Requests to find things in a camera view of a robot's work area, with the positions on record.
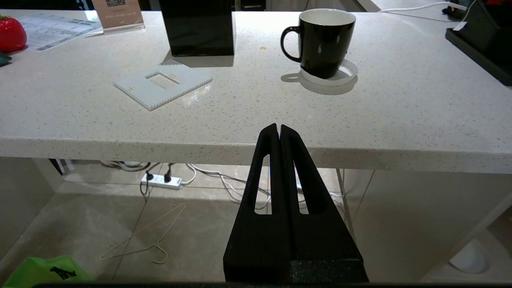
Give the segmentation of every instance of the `tiled floor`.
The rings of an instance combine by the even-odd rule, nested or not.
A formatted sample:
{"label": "tiled floor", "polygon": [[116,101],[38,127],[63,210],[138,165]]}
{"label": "tiled floor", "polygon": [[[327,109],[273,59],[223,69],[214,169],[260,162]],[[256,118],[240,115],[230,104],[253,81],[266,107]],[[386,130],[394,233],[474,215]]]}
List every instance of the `tiled floor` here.
{"label": "tiled floor", "polygon": [[[198,165],[207,170],[246,179],[249,167]],[[18,242],[0,260],[0,283],[26,257],[51,258],[69,254],[97,280],[114,281],[223,281],[222,256],[239,205],[229,201],[217,177],[199,173],[179,191],[154,188],[144,203],[139,181],[144,172],[102,167],[97,161],[74,161],[74,170]],[[153,173],[164,174],[167,165]],[[263,168],[260,187],[268,189],[268,168]],[[334,169],[320,169],[326,186],[339,192]],[[188,180],[193,172],[184,164],[172,165],[172,175]],[[230,181],[239,192],[244,184]],[[259,193],[258,206],[266,196]],[[172,205],[186,203],[160,245],[168,253],[165,264],[152,263],[164,254],[157,248],[100,260],[112,242],[119,243],[164,215]],[[162,236],[177,211],[134,236],[107,256],[145,248]]]}

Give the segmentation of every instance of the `cabinet door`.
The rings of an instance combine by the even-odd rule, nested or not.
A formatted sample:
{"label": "cabinet door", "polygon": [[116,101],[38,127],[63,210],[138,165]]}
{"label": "cabinet door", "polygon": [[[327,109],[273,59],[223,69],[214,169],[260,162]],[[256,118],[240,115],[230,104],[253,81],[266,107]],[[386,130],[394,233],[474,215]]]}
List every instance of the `cabinet door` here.
{"label": "cabinet door", "polygon": [[512,176],[500,174],[376,171],[364,197],[361,181],[353,195],[346,185],[355,241],[375,282],[421,280],[512,201]]}

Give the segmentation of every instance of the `white countertop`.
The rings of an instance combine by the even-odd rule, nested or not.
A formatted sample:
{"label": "white countertop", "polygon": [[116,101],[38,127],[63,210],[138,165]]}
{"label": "white countertop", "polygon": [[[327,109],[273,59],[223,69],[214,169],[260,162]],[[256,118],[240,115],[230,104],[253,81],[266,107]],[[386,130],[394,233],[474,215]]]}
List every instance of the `white countertop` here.
{"label": "white countertop", "polygon": [[[322,95],[282,80],[299,72],[279,47],[298,14],[237,12],[233,66],[197,68],[214,80],[152,112],[112,82],[166,58],[160,12],[144,12],[145,31],[14,54],[0,68],[0,155],[249,164],[276,122],[300,133],[318,167],[512,173],[512,90],[444,39],[455,23],[357,13],[357,83]],[[286,46],[297,51],[295,35]]]}

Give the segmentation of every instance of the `black box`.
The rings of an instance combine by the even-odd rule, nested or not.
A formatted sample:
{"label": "black box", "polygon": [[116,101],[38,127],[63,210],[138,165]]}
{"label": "black box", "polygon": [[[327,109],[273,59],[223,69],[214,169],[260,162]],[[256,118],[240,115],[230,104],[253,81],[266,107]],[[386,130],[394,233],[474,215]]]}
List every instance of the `black box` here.
{"label": "black box", "polygon": [[234,55],[231,0],[160,0],[173,56]]}

